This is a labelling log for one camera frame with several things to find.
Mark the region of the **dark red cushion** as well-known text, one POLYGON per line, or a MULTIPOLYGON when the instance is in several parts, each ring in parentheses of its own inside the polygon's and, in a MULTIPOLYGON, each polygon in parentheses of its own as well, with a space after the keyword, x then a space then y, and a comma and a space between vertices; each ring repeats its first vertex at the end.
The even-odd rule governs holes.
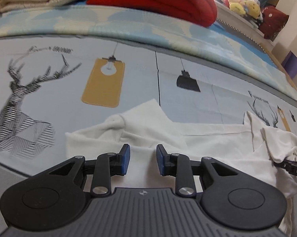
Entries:
POLYGON ((274 41, 279 32, 285 27, 289 20, 289 15, 270 5, 261 11, 263 21, 259 26, 259 31, 264 35, 264 39, 274 41))

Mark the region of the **printed light blue bedsheet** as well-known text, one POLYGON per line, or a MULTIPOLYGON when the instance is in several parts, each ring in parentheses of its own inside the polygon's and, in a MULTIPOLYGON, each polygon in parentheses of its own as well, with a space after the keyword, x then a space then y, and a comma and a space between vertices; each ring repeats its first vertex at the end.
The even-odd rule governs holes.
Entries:
POLYGON ((96 38, 0 39, 0 165, 31 176, 66 158, 65 134, 155 99, 169 119, 241 124, 246 111, 297 135, 297 103, 203 59, 96 38))

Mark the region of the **blue cloud pattern blanket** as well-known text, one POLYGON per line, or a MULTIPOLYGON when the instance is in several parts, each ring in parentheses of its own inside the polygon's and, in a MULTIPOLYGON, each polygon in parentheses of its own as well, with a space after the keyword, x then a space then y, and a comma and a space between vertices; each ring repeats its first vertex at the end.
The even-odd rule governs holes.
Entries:
POLYGON ((297 101, 297 90, 266 52, 219 23, 205 28, 152 12, 96 5, 0 13, 0 38, 26 35, 97 36, 174 50, 243 73, 297 101))

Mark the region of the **purple box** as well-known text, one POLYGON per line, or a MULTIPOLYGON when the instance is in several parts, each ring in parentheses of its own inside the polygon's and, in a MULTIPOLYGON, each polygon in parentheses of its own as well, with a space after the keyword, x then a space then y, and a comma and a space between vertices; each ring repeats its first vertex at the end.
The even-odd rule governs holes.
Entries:
POLYGON ((297 56, 290 51, 283 60, 282 66, 290 78, 293 79, 297 75, 297 56))

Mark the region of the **yellow plush toys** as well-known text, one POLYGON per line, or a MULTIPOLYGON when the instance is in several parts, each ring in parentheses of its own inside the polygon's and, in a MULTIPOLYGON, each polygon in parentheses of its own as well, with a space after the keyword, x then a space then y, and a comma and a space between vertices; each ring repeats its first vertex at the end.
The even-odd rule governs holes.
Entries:
POLYGON ((221 0, 232 12, 241 17, 263 21, 259 0, 221 0))

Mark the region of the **white garment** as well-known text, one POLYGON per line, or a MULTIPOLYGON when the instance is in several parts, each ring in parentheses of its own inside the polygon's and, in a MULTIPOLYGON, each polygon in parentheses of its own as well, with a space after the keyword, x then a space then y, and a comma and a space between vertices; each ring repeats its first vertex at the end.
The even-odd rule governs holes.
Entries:
POLYGON ((125 176, 113 179, 113 187, 172 187, 174 179, 161 176, 158 170, 158 144, 168 153, 181 153, 194 161, 213 157, 278 188, 288 202, 279 228, 291 234, 297 178, 274 163, 297 161, 297 136, 293 133, 268 127, 251 112, 244 114, 240 125, 173 122, 156 100, 150 100, 101 124, 66 134, 68 157, 95 159, 102 153, 120 151, 124 144, 130 146, 130 163, 125 176))

